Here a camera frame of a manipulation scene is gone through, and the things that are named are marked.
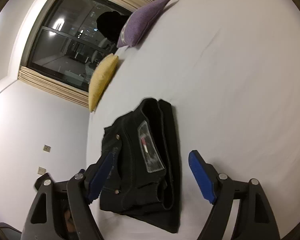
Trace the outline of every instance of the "white wall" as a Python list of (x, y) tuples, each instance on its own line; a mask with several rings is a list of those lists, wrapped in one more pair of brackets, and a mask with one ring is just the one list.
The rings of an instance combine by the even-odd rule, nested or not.
[(87, 108), (21, 81), (0, 93), (0, 222), (22, 230), (39, 166), (55, 181), (86, 168), (88, 120)]
[(47, 0), (9, 0), (0, 13), (0, 92), (17, 80), (26, 40)]

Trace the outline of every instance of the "folded fabric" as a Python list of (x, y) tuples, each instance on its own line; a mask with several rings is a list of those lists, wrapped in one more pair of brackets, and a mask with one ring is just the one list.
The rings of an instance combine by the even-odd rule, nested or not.
[(97, 66), (89, 83), (89, 110), (92, 112), (99, 102), (102, 93), (109, 84), (118, 63), (118, 56), (112, 53), (106, 56)]
[(105, 128), (102, 154), (114, 166), (100, 208), (176, 233), (180, 220), (180, 163), (172, 106), (146, 98)]
[(170, 0), (155, 0), (131, 14), (123, 26), (117, 47), (136, 46)]

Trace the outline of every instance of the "bed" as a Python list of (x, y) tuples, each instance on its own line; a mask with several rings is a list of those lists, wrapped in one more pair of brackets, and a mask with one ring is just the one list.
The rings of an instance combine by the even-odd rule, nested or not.
[[(187, 163), (197, 149), (232, 179), (257, 178), (281, 237), (300, 222), (300, 11), (292, 0), (171, 0), (90, 114), (87, 165), (103, 128), (145, 97), (175, 107), (182, 160), (179, 232), (91, 210), (105, 239), (196, 239), (211, 205)], [(234, 202), (224, 239), (235, 223)]]

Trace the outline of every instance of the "wall switch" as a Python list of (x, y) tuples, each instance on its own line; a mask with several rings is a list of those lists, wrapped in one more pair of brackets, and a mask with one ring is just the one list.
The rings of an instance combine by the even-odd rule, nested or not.
[(46, 173), (46, 169), (45, 168), (42, 168), (42, 167), (39, 167), (39, 169), (38, 169), (38, 174), (40, 174), (40, 175), (44, 175), (45, 173)]
[(51, 147), (50, 146), (48, 146), (48, 145), (45, 145), (44, 147), (43, 147), (43, 150), (45, 151), (45, 152), (50, 152), (50, 150), (51, 150)]

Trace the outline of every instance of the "metal screw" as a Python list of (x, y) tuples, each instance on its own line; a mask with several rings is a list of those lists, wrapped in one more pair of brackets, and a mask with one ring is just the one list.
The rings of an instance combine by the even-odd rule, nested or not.
[(252, 179), (252, 180), (251, 180), (251, 183), (252, 183), (253, 185), (258, 185), (258, 184), (259, 184), (259, 181), (258, 181), (257, 179)]
[(49, 179), (46, 179), (44, 182), (43, 182), (43, 185), (45, 186), (49, 186), (51, 184), (51, 180)]
[(82, 173), (77, 173), (75, 176), (74, 176), (75, 179), (82, 179), (83, 178), (83, 174)]
[(220, 179), (228, 179), (228, 176), (227, 176), (227, 174), (220, 173), (220, 174), (219, 174), (219, 178), (220, 178)]

